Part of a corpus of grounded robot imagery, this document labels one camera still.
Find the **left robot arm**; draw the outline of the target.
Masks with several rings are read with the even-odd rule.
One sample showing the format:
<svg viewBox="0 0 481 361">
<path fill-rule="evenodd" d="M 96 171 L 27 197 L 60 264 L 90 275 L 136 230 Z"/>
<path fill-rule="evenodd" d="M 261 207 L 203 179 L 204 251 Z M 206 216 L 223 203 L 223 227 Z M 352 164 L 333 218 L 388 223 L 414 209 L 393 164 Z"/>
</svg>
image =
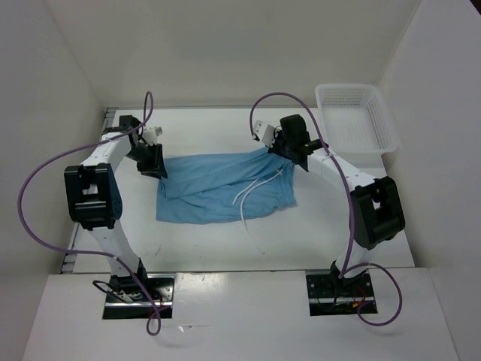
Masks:
<svg viewBox="0 0 481 361">
<path fill-rule="evenodd" d="M 121 116 L 118 126 L 102 132 L 101 143 L 89 157 L 64 171 L 71 219 L 90 233 L 103 253 L 110 255 L 113 291 L 135 301 L 147 297 L 150 282 L 120 222 L 123 201 L 115 172 L 122 160 L 128 158 L 136 162 L 143 176 L 166 178 L 162 145 L 158 142 L 161 134 L 160 126 L 145 129 L 132 115 Z"/>
</svg>

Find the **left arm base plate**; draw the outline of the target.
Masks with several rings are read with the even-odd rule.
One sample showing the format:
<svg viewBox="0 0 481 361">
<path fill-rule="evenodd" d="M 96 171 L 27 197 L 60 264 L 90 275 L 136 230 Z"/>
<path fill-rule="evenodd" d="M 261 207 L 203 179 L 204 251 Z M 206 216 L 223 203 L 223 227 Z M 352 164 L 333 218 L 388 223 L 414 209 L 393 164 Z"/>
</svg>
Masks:
<svg viewBox="0 0 481 361">
<path fill-rule="evenodd" d="M 174 282 L 173 274 L 147 275 L 147 291 L 156 303 L 162 319 L 172 318 Z M 103 320 L 147 320 L 154 315 L 151 302 L 140 289 L 116 292 L 110 287 L 112 283 L 98 283 L 105 293 Z"/>
</svg>

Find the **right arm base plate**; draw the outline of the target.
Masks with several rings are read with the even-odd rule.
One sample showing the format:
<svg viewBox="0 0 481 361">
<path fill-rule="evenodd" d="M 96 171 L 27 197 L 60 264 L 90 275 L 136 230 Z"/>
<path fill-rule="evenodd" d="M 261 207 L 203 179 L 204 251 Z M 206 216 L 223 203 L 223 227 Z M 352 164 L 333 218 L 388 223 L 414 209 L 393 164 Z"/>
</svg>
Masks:
<svg viewBox="0 0 481 361">
<path fill-rule="evenodd" d="M 305 275 L 311 317 L 377 314 L 371 277 L 363 272 L 346 286 L 335 286 L 329 271 Z"/>
</svg>

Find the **light blue shorts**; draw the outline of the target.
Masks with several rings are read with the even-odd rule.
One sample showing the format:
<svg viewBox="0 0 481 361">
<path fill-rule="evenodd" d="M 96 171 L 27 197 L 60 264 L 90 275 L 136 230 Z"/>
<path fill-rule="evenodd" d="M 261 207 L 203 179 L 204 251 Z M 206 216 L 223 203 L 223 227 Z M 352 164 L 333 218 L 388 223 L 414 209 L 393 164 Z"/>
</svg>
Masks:
<svg viewBox="0 0 481 361">
<path fill-rule="evenodd" d="M 205 225 L 268 217 L 296 205 L 295 164 L 259 148 L 171 157 L 159 181 L 156 219 Z"/>
</svg>

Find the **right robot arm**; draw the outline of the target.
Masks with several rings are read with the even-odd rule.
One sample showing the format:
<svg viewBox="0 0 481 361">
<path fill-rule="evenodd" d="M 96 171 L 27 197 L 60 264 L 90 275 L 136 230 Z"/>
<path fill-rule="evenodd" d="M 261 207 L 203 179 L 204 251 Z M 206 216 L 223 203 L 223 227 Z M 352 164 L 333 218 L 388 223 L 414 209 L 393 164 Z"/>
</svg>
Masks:
<svg viewBox="0 0 481 361">
<path fill-rule="evenodd" d="M 312 140 L 304 118 L 284 117 L 277 127 L 257 121 L 253 133 L 270 153 L 292 161 L 344 191 L 349 207 L 346 250 L 331 264 L 330 287 L 345 296 L 365 272 L 371 251 L 392 240 L 405 227 L 404 212 L 394 180 L 378 178 L 336 155 L 321 138 Z"/>
</svg>

